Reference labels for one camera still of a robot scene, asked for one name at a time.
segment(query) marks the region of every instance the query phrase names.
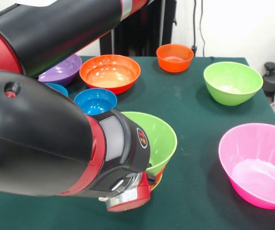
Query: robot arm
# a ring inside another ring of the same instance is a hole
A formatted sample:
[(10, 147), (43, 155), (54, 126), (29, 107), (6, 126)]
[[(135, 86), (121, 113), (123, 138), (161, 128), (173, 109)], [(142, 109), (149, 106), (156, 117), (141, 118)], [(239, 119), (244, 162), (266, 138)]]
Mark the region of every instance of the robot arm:
[(150, 2), (57, 0), (0, 12), (0, 191), (97, 197), (115, 212), (149, 201), (143, 129), (116, 110), (85, 116), (22, 74), (37, 76)]
[(153, 0), (57, 0), (0, 12), (0, 69), (36, 77)]

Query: plastic bowl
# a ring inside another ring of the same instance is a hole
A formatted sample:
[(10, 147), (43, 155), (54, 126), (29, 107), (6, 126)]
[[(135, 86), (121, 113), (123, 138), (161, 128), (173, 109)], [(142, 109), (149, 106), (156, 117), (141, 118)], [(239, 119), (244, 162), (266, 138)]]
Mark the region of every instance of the plastic bowl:
[(54, 83), (47, 83), (46, 85), (68, 97), (68, 91), (65, 87)]
[(151, 192), (158, 186), (158, 184), (161, 182), (163, 177), (163, 174), (159, 174), (159, 176), (156, 178), (155, 185), (150, 186)]
[(38, 80), (43, 83), (55, 83), (66, 86), (74, 80), (81, 65), (82, 59), (78, 55), (73, 54), (66, 60), (42, 73), (38, 77)]
[(147, 168), (147, 172), (158, 175), (177, 149), (175, 131), (165, 121), (150, 114), (139, 112), (123, 112), (123, 114), (145, 130), (149, 139), (152, 164), (152, 167)]
[(172, 73), (185, 71), (194, 57), (194, 52), (187, 46), (167, 44), (160, 46), (156, 51), (160, 67)]
[(84, 90), (76, 95), (73, 101), (87, 115), (101, 114), (117, 105), (116, 95), (105, 89)]
[(219, 159), (242, 198), (275, 209), (275, 126), (252, 123), (232, 128), (219, 143)]
[(141, 68), (136, 61), (121, 55), (102, 55), (86, 61), (80, 76), (90, 88), (103, 88), (120, 94), (137, 81)]
[(236, 62), (217, 62), (204, 70), (206, 87), (211, 96), (223, 105), (239, 105), (262, 88), (260, 73)]

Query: pink bowl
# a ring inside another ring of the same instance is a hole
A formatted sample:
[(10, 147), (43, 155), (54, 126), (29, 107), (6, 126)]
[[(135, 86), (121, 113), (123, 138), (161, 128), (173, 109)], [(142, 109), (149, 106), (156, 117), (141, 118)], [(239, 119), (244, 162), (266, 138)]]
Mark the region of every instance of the pink bowl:
[(234, 127), (222, 137), (218, 152), (237, 193), (255, 206), (275, 209), (275, 126)]

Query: table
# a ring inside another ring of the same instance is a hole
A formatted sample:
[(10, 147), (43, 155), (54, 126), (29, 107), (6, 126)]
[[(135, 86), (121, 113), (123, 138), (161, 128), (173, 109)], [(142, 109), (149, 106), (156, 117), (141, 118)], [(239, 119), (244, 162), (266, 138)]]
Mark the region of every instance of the table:
[[(169, 74), (154, 57), (134, 59), (142, 67), (141, 77), (118, 96), (117, 109), (164, 119), (179, 141), (151, 201), (139, 209), (109, 213), (97, 199), (0, 193), (0, 230), (274, 230), (275, 210), (254, 207), (237, 195), (219, 164), (217, 148), (230, 128), (249, 122), (275, 125), (275, 114), (263, 91), (227, 107), (211, 98), (203, 81), (203, 70), (211, 63), (246, 60), (196, 57), (186, 72)], [(79, 78), (68, 87), (71, 98), (84, 89)]]

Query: orange bowl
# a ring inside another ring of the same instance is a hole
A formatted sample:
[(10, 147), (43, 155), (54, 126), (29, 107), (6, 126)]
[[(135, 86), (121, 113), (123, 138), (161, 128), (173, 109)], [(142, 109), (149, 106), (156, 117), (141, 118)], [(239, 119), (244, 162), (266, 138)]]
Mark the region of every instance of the orange bowl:
[(102, 88), (120, 94), (137, 81), (141, 67), (133, 59), (121, 55), (101, 55), (82, 64), (80, 76), (90, 88)]
[(171, 73), (185, 71), (194, 57), (194, 52), (187, 46), (167, 44), (160, 46), (156, 51), (160, 67)]
[(151, 191), (153, 191), (158, 186), (158, 184), (161, 182), (162, 177), (163, 177), (164, 169), (165, 169), (165, 167), (158, 173), (158, 175), (156, 175), (156, 182), (155, 182), (155, 184), (150, 186), (150, 190)]

